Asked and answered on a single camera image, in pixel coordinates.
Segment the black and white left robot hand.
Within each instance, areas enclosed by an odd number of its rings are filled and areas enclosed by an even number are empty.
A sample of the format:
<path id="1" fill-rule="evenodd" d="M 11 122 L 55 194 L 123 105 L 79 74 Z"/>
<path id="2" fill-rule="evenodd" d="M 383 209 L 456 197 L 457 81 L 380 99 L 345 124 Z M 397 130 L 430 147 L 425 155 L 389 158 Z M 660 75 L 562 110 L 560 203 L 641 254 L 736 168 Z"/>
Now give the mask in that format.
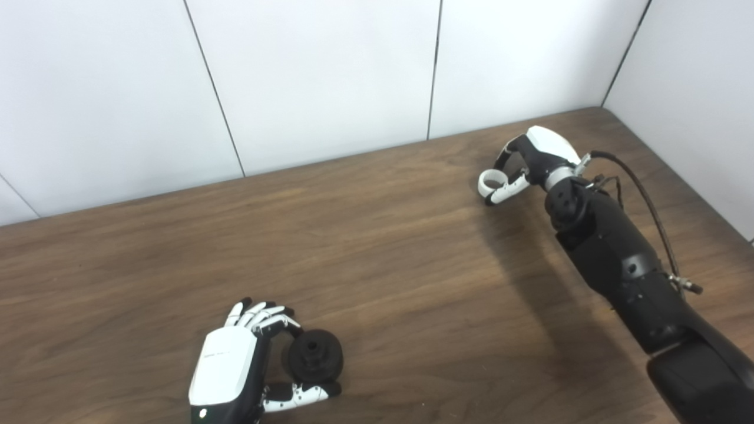
<path id="1" fill-rule="evenodd" d="M 188 402 L 192 423 L 259 423 L 262 416 L 324 402 L 342 393 L 345 358 L 333 333 L 305 330 L 294 310 L 245 297 L 200 349 Z M 288 383 L 266 379 L 272 340 L 291 335 L 285 351 Z"/>

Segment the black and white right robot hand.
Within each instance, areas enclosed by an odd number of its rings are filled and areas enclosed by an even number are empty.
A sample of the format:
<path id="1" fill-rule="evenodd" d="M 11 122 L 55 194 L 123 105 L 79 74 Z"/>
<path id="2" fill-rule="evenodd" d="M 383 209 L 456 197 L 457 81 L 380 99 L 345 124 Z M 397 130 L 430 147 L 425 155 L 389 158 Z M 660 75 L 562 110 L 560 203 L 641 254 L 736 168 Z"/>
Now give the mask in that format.
<path id="1" fill-rule="evenodd" d="M 508 175 L 504 169 L 514 155 L 521 156 L 523 166 Z M 479 175 L 477 190 L 487 205 L 497 205 L 530 186 L 550 191 L 562 180 L 579 177 L 587 161 L 589 155 L 580 157 L 557 132 L 532 126 L 506 143 L 492 168 Z"/>

